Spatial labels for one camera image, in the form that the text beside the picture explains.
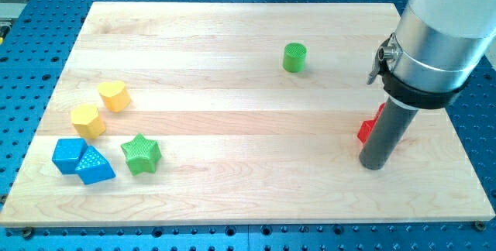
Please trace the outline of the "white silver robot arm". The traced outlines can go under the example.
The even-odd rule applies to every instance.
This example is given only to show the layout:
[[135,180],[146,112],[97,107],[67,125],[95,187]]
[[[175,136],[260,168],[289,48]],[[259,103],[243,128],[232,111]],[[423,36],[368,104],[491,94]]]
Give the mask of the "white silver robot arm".
[[495,0],[408,0],[388,62],[410,87],[460,87],[495,38]]

